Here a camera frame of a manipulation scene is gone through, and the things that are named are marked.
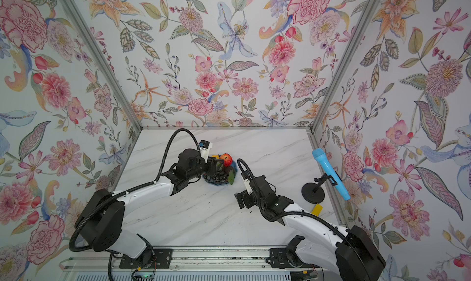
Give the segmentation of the blue polka dot plate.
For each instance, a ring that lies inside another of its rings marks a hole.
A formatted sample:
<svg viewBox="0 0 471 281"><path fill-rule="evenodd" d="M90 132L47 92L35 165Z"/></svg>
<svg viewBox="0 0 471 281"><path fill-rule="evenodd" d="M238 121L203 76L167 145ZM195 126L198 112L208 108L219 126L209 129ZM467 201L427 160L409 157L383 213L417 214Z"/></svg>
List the blue polka dot plate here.
<svg viewBox="0 0 471 281"><path fill-rule="evenodd" d="M236 162L233 161L229 165L225 165L223 160L215 159L211 161L210 171L212 173L204 173L202 178L209 184L220 186L220 185L232 185L235 181L238 168Z"/></svg>

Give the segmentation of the red apple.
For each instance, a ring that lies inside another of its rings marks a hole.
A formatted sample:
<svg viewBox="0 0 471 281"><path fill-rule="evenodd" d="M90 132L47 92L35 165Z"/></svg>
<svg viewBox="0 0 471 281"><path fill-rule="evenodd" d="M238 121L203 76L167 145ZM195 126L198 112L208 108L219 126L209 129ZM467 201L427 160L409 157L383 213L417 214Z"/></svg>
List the red apple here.
<svg viewBox="0 0 471 281"><path fill-rule="evenodd" d="M219 159L223 160L223 165L226 168L233 164L233 158L228 153L224 153L224 154L220 155Z"/></svg>

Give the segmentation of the dark grape bunch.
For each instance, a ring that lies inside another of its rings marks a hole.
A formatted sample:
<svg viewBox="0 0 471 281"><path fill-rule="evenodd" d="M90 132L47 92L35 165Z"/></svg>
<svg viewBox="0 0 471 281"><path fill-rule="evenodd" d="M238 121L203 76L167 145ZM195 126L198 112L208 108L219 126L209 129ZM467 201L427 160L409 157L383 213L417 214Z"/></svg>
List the dark grape bunch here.
<svg viewBox="0 0 471 281"><path fill-rule="evenodd" d="M203 179L212 185L232 185L235 181L235 177L237 174L237 169L233 166L223 167L219 170L215 175L208 176L206 174L203 175Z"/></svg>

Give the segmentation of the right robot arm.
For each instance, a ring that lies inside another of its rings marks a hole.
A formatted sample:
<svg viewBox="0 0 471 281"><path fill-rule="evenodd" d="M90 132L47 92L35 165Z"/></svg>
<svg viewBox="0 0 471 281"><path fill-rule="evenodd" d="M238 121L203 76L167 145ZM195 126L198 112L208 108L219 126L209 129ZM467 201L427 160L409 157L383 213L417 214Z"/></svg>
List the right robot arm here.
<svg viewBox="0 0 471 281"><path fill-rule="evenodd" d="M245 191L235 194L240 208L256 206L271 223L298 232L283 249L271 250L269 262L280 269L327 269L344 281L377 281L386 261L365 231L339 227L305 211L293 200L280 196L265 176L243 173Z"/></svg>

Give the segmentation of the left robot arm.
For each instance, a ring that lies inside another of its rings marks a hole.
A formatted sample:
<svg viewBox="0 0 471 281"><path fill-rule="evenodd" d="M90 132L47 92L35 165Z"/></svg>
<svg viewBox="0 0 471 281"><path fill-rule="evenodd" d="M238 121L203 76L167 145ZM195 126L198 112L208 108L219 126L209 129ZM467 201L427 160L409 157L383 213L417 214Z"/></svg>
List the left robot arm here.
<svg viewBox="0 0 471 281"><path fill-rule="evenodd" d="M97 191L74 225L70 251L116 252L141 267L149 265L155 255L153 246L138 233L123 229L125 217L156 200L176 195L193 179L216 174L223 165L224 161L210 157L206 148L186 149L157 180L121 192Z"/></svg>

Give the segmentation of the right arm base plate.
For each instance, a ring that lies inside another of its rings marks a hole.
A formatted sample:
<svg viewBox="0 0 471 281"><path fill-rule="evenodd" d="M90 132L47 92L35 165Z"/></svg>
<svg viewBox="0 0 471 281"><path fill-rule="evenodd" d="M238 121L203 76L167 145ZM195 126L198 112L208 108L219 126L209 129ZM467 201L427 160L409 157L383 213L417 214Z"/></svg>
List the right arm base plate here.
<svg viewBox="0 0 471 281"><path fill-rule="evenodd" d="M296 255L293 249L270 249L265 262L274 269L302 268L305 263Z"/></svg>

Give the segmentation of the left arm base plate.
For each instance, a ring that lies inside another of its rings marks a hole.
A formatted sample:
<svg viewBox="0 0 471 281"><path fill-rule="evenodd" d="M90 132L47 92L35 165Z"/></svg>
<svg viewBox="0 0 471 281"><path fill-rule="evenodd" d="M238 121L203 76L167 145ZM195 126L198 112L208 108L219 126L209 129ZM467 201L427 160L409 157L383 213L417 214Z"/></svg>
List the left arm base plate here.
<svg viewBox="0 0 471 281"><path fill-rule="evenodd" d="M172 260L172 249L145 250L141 256L134 259L124 255L120 261L120 269L169 269Z"/></svg>

